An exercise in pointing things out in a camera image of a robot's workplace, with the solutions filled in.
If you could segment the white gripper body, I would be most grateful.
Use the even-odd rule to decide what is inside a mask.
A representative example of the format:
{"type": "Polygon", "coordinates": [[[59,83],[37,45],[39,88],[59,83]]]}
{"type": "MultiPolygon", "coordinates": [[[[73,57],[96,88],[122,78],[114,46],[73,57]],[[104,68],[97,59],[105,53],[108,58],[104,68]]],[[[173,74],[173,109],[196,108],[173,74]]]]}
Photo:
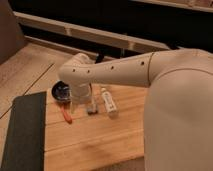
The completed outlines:
{"type": "Polygon", "coordinates": [[[71,85],[70,86],[70,98],[75,104],[84,104],[91,101],[91,86],[86,84],[71,85]]]}

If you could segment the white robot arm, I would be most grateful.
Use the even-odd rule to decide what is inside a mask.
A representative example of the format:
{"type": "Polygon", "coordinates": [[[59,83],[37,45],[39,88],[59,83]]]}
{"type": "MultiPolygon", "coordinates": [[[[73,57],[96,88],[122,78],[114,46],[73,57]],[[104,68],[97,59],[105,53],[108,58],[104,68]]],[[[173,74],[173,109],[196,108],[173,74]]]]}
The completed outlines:
{"type": "Polygon", "coordinates": [[[168,50],[97,64],[79,53],[59,78],[77,103],[91,83],[146,87],[145,171],[213,171],[213,53],[168,50]]]}

